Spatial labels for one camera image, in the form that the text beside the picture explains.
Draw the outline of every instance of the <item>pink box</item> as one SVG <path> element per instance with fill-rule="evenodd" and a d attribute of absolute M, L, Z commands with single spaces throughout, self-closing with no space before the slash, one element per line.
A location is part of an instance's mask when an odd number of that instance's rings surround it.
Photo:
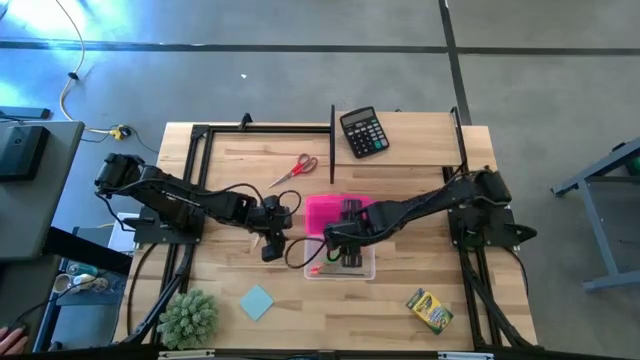
<path fill-rule="evenodd" d="M 373 200 L 364 195 L 343 194 L 343 195 L 312 195 L 306 198 L 305 202 L 305 229 L 307 236 L 324 239 L 323 230 L 324 227 L 332 222 L 340 221 L 340 212 L 342 211 L 343 200 L 360 200 L 362 206 L 368 206 L 373 203 Z M 322 246 L 322 243 L 317 241 L 305 241 L 304 244 L 304 259 L 305 261 L 313 256 L 318 247 Z M 318 255 L 317 261 L 312 261 L 304 267 L 304 277 L 308 280 L 332 280 L 332 281 L 367 281 L 373 280 L 376 276 L 376 264 L 375 264 L 375 247 L 367 246 L 362 248 L 362 263 L 361 273 L 359 276 L 348 274 L 340 275 L 318 275 L 313 273 L 313 268 L 319 264 L 325 264 L 326 261 L 324 251 Z M 339 262 L 328 265 L 335 267 Z"/>
<path fill-rule="evenodd" d="M 340 221 L 343 200 L 360 200 L 362 206 L 368 206 L 373 200 L 365 195 L 311 195 L 305 199 L 305 230 L 307 235 L 322 235 L 324 227 Z"/>

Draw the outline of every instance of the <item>gray metal table leg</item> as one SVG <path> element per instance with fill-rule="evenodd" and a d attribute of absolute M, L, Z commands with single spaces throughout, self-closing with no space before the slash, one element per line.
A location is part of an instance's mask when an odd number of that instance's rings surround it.
<path fill-rule="evenodd" d="M 593 233 L 595 234 L 596 240 L 598 241 L 598 246 L 600 247 L 602 258 L 605 265 L 607 266 L 607 271 L 609 272 L 609 275 L 618 274 L 616 261 L 613 259 L 613 254 L 611 253 L 611 248 L 609 247 L 609 242 L 607 240 L 607 235 L 602 227 L 602 219 L 598 215 L 596 206 L 593 203 L 593 198 L 591 197 L 591 193 L 589 192 L 589 184 L 585 180 L 580 180 L 578 182 L 578 190 L 580 191 L 580 194 L 582 194 L 582 200 L 584 200 L 584 207 L 587 211 L 587 217 L 589 218 L 591 226 L 593 227 Z"/>
<path fill-rule="evenodd" d="M 587 291 L 604 289 L 614 286 L 640 284 L 640 270 L 620 273 L 615 275 L 603 276 L 582 283 Z"/>
<path fill-rule="evenodd" d="M 622 166 L 628 158 L 640 155 L 640 138 L 625 144 L 619 149 L 597 161 L 595 164 L 579 172 L 570 178 L 551 188 L 551 192 L 556 196 L 562 196 L 570 190 L 578 188 L 578 183 L 590 176 L 602 176 L 611 170 Z"/>

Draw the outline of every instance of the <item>yellow plug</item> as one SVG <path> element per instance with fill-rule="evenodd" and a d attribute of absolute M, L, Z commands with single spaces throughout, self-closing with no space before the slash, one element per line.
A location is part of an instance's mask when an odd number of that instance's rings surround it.
<path fill-rule="evenodd" d="M 109 131 L 109 135 L 116 140 L 124 140 L 131 136 L 131 128 L 127 125 L 118 125 L 118 127 Z"/>

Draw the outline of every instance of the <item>succulent plant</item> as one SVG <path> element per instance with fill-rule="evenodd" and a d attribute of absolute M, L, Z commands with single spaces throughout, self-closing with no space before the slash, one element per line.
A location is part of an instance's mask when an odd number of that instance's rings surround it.
<path fill-rule="evenodd" d="M 158 332 L 169 349 L 201 348 L 218 327 L 218 308 L 200 289 L 176 295 L 160 314 Z"/>

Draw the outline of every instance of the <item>yellow crayon box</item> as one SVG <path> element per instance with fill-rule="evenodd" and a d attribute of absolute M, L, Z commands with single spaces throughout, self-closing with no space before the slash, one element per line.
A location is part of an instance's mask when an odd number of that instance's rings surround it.
<path fill-rule="evenodd" d="M 418 289 L 413 294 L 407 307 L 427 323 L 436 335 L 440 334 L 453 319 L 453 314 L 433 294 L 423 289 Z"/>

